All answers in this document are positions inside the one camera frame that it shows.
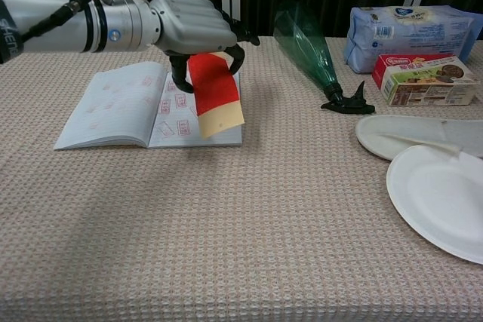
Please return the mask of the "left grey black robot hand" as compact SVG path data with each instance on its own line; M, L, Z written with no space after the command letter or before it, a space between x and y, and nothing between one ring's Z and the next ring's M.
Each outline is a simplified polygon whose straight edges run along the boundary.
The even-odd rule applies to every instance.
M194 92L186 80L190 57L224 52L232 58L229 71L234 75L245 60L239 44L260 45L257 35L209 0L152 0L150 6L162 24L155 45L168 55L173 83L185 93Z

